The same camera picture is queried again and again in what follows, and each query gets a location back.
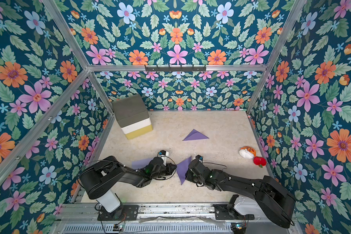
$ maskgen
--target folded purple paper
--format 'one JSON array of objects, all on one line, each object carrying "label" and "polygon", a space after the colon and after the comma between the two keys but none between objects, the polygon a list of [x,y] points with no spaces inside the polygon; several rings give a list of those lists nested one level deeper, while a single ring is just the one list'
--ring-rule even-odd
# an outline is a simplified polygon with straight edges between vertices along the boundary
[{"label": "folded purple paper", "polygon": [[191,157],[177,164],[177,174],[178,174],[179,180],[181,181],[181,185],[186,180],[186,172],[187,172],[187,169],[189,168],[190,162],[191,162]]}]

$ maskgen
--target purple paper triangle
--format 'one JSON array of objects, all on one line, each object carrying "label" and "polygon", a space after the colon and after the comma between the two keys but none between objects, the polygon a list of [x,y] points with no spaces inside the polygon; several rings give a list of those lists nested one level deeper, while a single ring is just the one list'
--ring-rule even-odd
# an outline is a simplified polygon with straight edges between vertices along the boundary
[{"label": "purple paper triangle", "polygon": [[197,130],[193,129],[190,134],[187,135],[183,139],[183,141],[186,140],[201,140],[201,139],[209,139],[209,137],[205,136],[204,134],[198,132]]},{"label": "purple paper triangle", "polygon": [[186,172],[187,172],[187,169],[189,168],[190,162],[191,162],[191,157],[177,164],[177,174],[178,174],[179,180],[181,181],[181,185],[186,180]]}]

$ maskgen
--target floral wallpaper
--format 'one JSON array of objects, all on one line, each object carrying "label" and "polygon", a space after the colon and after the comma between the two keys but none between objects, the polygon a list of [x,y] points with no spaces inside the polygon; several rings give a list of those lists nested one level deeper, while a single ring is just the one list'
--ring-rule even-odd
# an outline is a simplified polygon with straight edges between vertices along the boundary
[{"label": "floral wallpaper", "polygon": [[77,187],[109,114],[88,79],[0,187],[0,233],[47,234]]},{"label": "floral wallpaper", "polygon": [[304,233],[351,233],[351,0],[308,2],[251,116]]},{"label": "floral wallpaper", "polygon": [[71,0],[63,15],[91,64],[262,64],[293,3]]},{"label": "floral wallpaper", "polygon": [[0,163],[81,70],[42,3],[33,2],[0,0]]}]

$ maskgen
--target teal wallpaper background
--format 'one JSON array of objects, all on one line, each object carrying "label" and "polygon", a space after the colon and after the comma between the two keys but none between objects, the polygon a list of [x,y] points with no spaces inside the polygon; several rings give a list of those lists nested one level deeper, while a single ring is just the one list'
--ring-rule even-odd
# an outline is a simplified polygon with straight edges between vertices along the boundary
[{"label": "teal wallpaper background", "polygon": [[306,4],[285,46],[253,124],[303,232],[351,233],[351,0]]}]

